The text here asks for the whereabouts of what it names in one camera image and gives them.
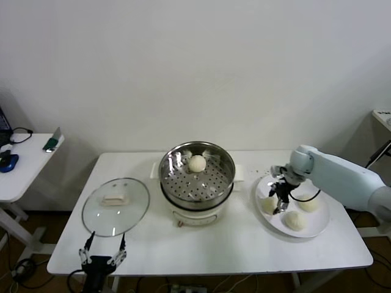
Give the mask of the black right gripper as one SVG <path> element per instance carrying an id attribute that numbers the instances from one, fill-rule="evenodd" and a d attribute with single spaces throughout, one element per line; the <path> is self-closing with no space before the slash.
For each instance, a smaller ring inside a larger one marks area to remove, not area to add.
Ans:
<path id="1" fill-rule="evenodd" d="M 289 196 L 291 191 L 295 189 L 295 185 L 292 185 L 285 180 L 280 180 L 270 186 L 269 197 L 272 197 L 274 194 L 277 195 L 278 201 L 276 208 L 273 211 L 273 214 L 279 214 L 287 210 L 289 202 Z"/>

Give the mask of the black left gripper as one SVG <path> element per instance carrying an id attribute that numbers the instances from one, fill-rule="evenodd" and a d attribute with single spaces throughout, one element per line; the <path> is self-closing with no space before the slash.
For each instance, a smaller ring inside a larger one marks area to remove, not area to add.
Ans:
<path id="1" fill-rule="evenodd" d="M 125 235 L 122 235 L 120 248 L 113 256 L 90 256 L 89 250 L 94 239 L 93 231 L 86 240 L 84 247 L 79 249 L 82 271 L 86 274 L 86 280 L 82 292 L 99 293 L 102 292 L 107 276 L 113 273 L 117 266 L 121 265 L 126 258 Z"/>

